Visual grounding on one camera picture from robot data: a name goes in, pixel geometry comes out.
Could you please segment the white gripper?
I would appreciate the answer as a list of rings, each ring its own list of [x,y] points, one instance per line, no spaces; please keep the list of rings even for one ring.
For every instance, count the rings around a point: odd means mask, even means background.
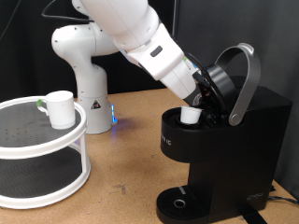
[[[151,75],[161,81],[177,97],[188,97],[195,90],[195,81],[181,57],[154,60]]]

